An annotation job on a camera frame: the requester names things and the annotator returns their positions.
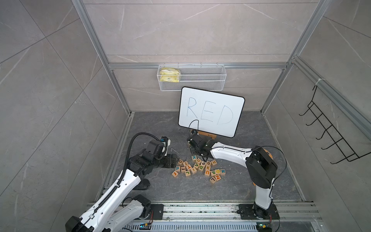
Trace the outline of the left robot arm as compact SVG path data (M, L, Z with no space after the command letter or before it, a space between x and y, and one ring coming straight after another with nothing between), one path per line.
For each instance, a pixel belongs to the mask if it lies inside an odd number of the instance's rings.
M152 138L147 147L131 157L135 139L140 135ZM128 145L123 170L117 180L98 201L79 217L72 216L65 224L68 232L118 232L137 218L149 215L151 202L138 195L121 210L117 208L138 185L147 182L145 176L156 168L174 169L179 162L176 154L168 154L171 141L168 137L157 138L150 133L135 134Z

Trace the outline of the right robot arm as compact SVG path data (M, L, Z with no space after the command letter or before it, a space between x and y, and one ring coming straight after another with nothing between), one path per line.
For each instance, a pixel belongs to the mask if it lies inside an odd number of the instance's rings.
M278 166L263 147L237 148L215 140L205 140L195 131L187 138L193 155L203 158L227 160L245 167L255 184L256 197L253 204L238 205L241 219L279 220L280 216L273 203L272 189L277 179Z

